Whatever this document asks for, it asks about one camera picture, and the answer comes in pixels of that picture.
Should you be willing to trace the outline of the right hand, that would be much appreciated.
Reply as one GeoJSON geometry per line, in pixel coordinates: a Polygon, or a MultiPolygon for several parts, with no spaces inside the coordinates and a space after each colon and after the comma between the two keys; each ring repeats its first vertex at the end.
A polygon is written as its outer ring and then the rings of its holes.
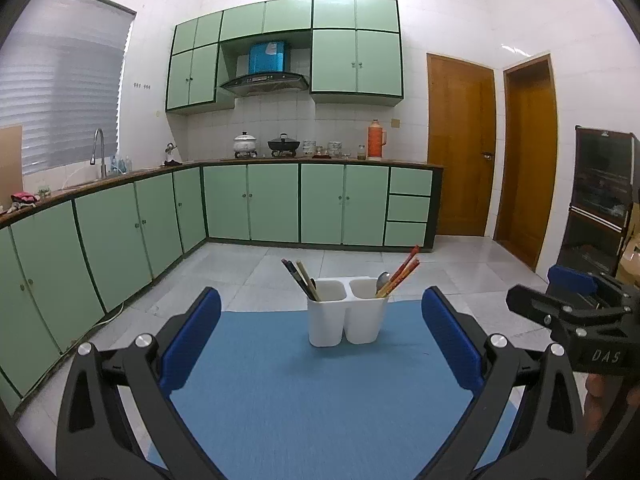
{"type": "Polygon", "coordinates": [[[600,430],[605,416],[624,390],[623,378],[588,374],[585,380],[586,396],[584,402],[584,427],[586,438],[591,441],[600,430]]]}

